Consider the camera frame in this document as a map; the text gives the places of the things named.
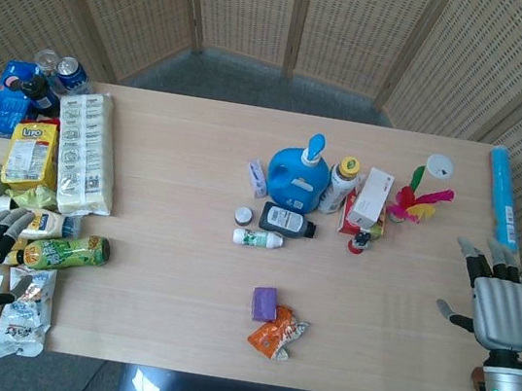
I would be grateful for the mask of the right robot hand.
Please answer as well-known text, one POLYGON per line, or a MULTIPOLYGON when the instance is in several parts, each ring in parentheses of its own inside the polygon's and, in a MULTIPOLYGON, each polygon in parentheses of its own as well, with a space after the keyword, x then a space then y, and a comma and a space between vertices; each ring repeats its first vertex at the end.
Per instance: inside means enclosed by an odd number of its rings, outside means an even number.
POLYGON ((464 237, 457 238, 469 274, 472 316, 454 311, 445 300, 437 309, 452 325, 475 335, 491 351, 522 352, 522 284, 517 256, 494 238, 488 239, 492 261, 464 237))

